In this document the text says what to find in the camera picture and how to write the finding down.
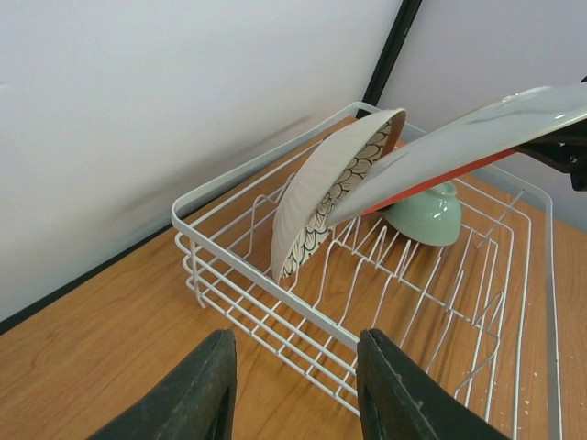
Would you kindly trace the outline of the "red and teal plate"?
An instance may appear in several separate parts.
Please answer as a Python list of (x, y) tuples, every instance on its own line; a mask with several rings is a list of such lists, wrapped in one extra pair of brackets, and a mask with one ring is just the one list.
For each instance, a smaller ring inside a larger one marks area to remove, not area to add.
[(377, 161), (326, 224), (367, 214), (409, 191), (450, 180), (453, 171), (586, 119), (586, 84), (539, 87), (470, 112)]

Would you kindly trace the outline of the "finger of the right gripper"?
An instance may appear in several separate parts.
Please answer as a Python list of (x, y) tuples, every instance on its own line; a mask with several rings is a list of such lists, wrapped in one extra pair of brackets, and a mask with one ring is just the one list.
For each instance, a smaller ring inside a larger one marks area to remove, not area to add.
[(586, 124), (566, 126), (521, 145), (521, 153), (570, 175), (575, 192), (586, 191)]

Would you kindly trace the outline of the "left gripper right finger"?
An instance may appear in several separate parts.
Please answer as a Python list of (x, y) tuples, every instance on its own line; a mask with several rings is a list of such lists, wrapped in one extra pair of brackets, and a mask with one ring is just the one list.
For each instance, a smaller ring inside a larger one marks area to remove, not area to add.
[(381, 330), (360, 332), (357, 393), (365, 439), (504, 439)]

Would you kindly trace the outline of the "floral patterned bowl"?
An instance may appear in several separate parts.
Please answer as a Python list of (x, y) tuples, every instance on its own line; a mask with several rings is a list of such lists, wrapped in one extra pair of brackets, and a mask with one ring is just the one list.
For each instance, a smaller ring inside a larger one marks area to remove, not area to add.
[(404, 127), (404, 109), (384, 110), (325, 138), (283, 193), (272, 224), (271, 275), (287, 278), (316, 253), (332, 230), (326, 218), (391, 152)]

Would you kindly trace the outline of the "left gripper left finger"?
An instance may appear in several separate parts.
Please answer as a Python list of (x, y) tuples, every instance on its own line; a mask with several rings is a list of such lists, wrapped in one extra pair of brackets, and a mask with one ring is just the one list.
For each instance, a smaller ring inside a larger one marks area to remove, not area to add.
[(92, 439), (230, 439), (237, 393), (231, 330), (208, 335), (141, 399)]

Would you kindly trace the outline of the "mint green bowl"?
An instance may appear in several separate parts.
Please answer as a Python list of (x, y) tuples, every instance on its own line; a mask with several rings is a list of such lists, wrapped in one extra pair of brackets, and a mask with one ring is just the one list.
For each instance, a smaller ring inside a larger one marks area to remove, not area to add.
[(382, 211), (399, 233), (432, 247), (453, 245), (460, 234), (461, 207), (452, 181), (419, 192)]

